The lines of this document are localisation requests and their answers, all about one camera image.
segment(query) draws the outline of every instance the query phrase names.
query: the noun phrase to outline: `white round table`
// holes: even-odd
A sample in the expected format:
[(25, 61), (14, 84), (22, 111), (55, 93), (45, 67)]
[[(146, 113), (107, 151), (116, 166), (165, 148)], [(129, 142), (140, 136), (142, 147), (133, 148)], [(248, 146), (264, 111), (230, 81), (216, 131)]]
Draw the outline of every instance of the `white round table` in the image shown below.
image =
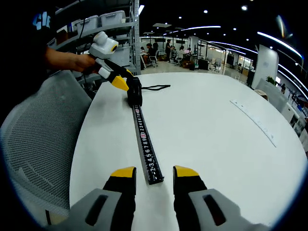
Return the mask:
[[(103, 83), (86, 115), (75, 148), (70, 205), (103, 188), (119, 168), (137, 168), (134, 231), (177, 231), (172, 167), (192, 168), (207, 188), (215, 188), (252, 223), (273, 226), (301, 186), (307, 158), (284, 117), (240, 82), (222, 75), (159, 73), (139, 76), (142, 111), (165, 176), (147, 185), (126, 92)], [(230, 100), (246, 105), (274, 135), (276, 146)]]

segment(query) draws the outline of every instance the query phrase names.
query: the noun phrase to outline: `person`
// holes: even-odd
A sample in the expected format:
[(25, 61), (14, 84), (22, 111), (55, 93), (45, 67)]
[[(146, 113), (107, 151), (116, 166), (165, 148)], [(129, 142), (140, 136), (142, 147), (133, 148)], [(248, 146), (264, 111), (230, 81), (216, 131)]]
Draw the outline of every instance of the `person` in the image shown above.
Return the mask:
[(185, 52), (184, 52), (184, 46), (181, 46), (181, 47), (180, 47), (180, 50), (179, 50), (179, 58), (183, 59), (184, 54), (185, 54)]
[(156, 51), (158, 50), (158, 43), (157, 42), (153, 43), (153, 49), (154, 49), (154, 52), (156, 54)]
[(155, 51), (152, 48), (152, 44), (151, 43), (146, 44), (146, 48), (149, 49), (148, 52), (147, 52), (149, 56), (155, 56)]
[(192, 54), (192, 49), (189, 47), (187, 50), (189, 50), (189, 54)]
[(282, 84), (282, 86), (281, 86), (281, 92), (282, 92), (282, 94), (285, 93), (285, 84)]
[(141, 53), (141, 56), (143, 58), (144, 64), (148, 64), (147, 63), (147, 61), (148, 61), (148, 54), (147, 54), (147, 52), (145, 52), (144, 47), (140, 47), (140, 49), (141, 49), (140, 53)]
[(56, 34), (53, 23), (56, 7), (64, 7), (63, 4), (69, 3), (67, 0), (31, 0), (18, 2), (18, 8), (13, 7), (18, 17), (12, 19), (11, 25), (19, 25), (18, 32), (8, 28), (8, 31), (12, 31), (9, 33), (12, 35), (11, 46), (7, 48), (9, 52), (5, 53), (7, 69), (14, 70), (15, 74), (13, 79), (3, 78), (1, 83), (2, 86), (11, 86), (10, 90), (2, 89), (4, 95), (11, 96), (2, 104), (1, 124), (17, 104), (39, 90), (41, 84), (48, 78), (47, 70), (83, 72), (95, 65), (95, 60), (88, 54), (59, 52), (47, 47), (47, 43)]
[(170, 46), (170, 39), (167, 39), (166, 49), (165, 52), (167, 54), (167, 61), (170, 62), (170, 52), (171, 52), (171, 46)]

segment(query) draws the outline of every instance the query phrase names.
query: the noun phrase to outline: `storage box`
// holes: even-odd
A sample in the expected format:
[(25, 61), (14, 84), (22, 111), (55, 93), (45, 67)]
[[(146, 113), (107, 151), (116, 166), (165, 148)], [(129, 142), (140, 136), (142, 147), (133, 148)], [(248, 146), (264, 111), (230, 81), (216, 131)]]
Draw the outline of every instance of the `storage box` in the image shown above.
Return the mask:
[(130, 47), (118, 47), (115, 53), (111, 55), (110, 60), (120, 66), (128, 66), (129, 52), (130, 52)]
[[(96, 29), (98, 27), (98, 16), (94, 15), (85, 19), (85, 26), (83, 28), (83, 32)], [(80, 35), (83, 25), (83, 19), (76, 23), (78, 34)]]
[(127, 34), (124, 34), (124, 35), (117, 35), (116, 38), (117, 38), (117, 39), (119, 39), (119, 38), (120, 38), (120, 39), (124, 39), (124, 38), (127, 39), (127, 38), (128, 38), (128, 35), (127, 35)]
[(125, 12), (115, 11), (112, 13), (105, 13), (100, 15), (102, 26), (110, 26), (125, 22)]

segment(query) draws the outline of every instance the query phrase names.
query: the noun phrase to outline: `person's hand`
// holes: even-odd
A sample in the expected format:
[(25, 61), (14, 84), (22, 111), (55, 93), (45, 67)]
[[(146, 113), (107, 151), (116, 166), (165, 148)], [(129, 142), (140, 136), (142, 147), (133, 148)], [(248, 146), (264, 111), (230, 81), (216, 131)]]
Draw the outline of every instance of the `person's hand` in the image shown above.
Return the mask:
[(80, 54), (75, 56), (74, 70), (84, 72), (87, 68), (95, 65), (95, 59), (88, 54)]

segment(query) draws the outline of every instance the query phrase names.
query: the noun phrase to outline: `gray mesh chair back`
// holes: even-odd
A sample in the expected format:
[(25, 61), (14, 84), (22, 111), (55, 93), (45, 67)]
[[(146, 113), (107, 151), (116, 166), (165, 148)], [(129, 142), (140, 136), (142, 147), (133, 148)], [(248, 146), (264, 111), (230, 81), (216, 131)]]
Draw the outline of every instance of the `gray mesh chair back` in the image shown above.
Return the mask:
[(0, 130), (1, 147), (21, 198), (68, 215), (72, 159), (90, 104), (72, 73), (61, 71), (9, 113)]

